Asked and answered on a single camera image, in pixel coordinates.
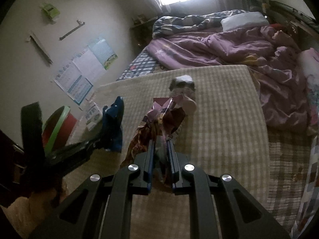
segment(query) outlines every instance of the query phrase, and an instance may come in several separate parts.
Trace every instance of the crumpled wrapper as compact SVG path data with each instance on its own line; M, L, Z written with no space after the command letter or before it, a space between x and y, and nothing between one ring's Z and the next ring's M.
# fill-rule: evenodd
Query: crumpled wrapper
M135 135L130 142L125 160L121 167L134 162L135 156L146 152L150 140L155 141L154 156L154 176L157 184L162 184L161 190L167 191L163 187L165 182L169 184L168 164L166 155L166 141L169 139L175 142L180 126L187 115L191 115L196 110L195 85L188 75L179 76L172 80L169 87L171 97L154 98L153 106L144 116L136 129Z

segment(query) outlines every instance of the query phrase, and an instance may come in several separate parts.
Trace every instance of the pink cloth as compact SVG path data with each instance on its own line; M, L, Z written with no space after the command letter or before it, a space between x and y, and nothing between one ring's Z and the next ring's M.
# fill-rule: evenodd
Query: pink cloth
M248 65L261 85L260 102L267 125L293 132L307 128L305 78L296 67L300 50L282 31L265 26L183 33L154 39L147 50L168 69Z

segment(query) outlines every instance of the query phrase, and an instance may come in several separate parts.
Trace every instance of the silver bolt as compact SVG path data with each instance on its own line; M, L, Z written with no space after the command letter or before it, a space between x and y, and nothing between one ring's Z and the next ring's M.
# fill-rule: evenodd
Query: silver bolt
M101 177L98 175L98 174L93 174L91 177L90 177L90 180L93 181L93 182L97 182Z
M191 171L193 171L195 169L195 166L192 165L192 164L186 164L184 166L184 168L185 168L186 171L190 171L191 172Z
M138 169L138 165L136 165L136 164L130 164L129 165L129 170L130 171L136 171Z
M232 177L229 174L224 174L221 177L225 182L230 182L232 180Z

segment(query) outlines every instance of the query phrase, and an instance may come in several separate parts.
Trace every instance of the woven mat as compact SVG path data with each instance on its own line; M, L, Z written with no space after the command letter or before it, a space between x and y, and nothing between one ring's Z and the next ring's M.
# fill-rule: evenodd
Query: woven mat
M306 184L312 138L268 128L270 183L267 210L290 232Z
M211 175L229 173L259 202L267 203L269 148L266 124L259 99L246 66L213 66L159 72L117 81L98 88L93 101L110 105L124 97L122 154L96 150L90 161L66 177L73 191L93 173L114 174L125 158L139 122L151 107L153 97L166 97L173 77L192 76L198 108L187 117L175 150L186 153ZM85 139L85 123L79 124L68 143ZM134 196L131 238L189 238L188 196L152 190L149 196Z

